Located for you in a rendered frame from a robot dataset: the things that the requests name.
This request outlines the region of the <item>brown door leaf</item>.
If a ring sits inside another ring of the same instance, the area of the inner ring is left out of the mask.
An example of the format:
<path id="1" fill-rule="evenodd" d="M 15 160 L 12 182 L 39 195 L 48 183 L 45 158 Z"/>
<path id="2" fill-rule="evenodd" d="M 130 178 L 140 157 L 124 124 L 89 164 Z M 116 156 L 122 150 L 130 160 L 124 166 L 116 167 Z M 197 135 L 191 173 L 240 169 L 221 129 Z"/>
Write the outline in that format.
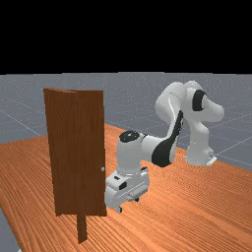
<path id="1" fill-rule="evenodd" d="M 105 214 L 102 91 L 43 91 L 55 213 Z"/>

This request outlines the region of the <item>brown door frame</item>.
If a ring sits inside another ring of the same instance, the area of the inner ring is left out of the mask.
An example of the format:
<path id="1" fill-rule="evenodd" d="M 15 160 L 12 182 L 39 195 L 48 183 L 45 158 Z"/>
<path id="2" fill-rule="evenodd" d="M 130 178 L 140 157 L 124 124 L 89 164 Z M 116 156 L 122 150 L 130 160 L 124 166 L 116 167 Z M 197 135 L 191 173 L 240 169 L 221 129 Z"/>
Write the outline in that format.
<path id="1" fill-rule="evenodd" d="M 87 222 L 86 222 L 86 189 L 85 189 L 85 118 L 86 118 L 86 98 L 87 92 L 79 92 L 79 125 L 78 125 L 78 144 L 79 144 L 79 209 L 77 213 L 77 230 L 78 243 L 84 242 L 87 238 Z"/>

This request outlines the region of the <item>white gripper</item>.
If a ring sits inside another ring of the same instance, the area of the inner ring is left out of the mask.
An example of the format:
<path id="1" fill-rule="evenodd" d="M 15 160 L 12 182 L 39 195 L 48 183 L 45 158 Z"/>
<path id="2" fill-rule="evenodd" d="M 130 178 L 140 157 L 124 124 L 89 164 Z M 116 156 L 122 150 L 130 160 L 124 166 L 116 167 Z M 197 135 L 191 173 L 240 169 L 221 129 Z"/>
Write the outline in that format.
<path id="1" fill-rule="evenodd" d="M 121 214 L 123 212 L 121 204 L 127 201 L 139 202 L 148 192 L 150 177 L 146 167 L 142 167 L 136 173 L 122 173 L 115 170 L 106 178 L 105 183 L 104 204 Z"/>

